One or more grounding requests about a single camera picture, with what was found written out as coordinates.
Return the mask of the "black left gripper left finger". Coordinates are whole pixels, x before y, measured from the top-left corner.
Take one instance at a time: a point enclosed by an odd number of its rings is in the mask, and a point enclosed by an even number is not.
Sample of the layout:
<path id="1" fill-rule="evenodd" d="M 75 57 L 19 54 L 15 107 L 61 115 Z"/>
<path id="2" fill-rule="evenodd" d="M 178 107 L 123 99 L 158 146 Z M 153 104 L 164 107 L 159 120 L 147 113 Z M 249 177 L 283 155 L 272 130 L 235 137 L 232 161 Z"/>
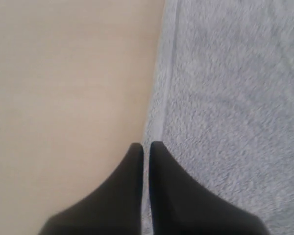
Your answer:
<path id="1" fill-rule="evenodd" d="M 114 172 L 91 194 L 51 217 L 42 235 L 139 235 L 144 151 L 130 145 Z"/>

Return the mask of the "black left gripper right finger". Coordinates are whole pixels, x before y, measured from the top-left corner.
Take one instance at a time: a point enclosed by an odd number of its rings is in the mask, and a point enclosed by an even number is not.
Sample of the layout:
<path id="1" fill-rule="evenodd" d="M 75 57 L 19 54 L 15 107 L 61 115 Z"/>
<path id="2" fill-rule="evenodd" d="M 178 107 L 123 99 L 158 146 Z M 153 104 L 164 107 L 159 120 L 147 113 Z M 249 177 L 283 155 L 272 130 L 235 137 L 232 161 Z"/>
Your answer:
<path id="1" fill-rule="evenodd" d="M 161 141 L 149 151 L 149 197 L 156 235 L 265 235 L 255 215 L 193 179 Z"/>

